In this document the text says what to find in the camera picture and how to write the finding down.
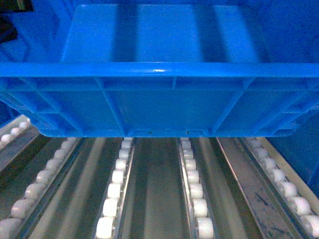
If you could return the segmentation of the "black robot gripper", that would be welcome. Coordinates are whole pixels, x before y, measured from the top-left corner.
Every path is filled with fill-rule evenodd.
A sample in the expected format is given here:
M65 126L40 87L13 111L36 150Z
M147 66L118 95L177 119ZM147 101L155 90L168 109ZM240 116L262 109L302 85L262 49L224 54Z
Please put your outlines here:
M34 28L33 11L31 0L1 0L0 43L16 40L19 30Z

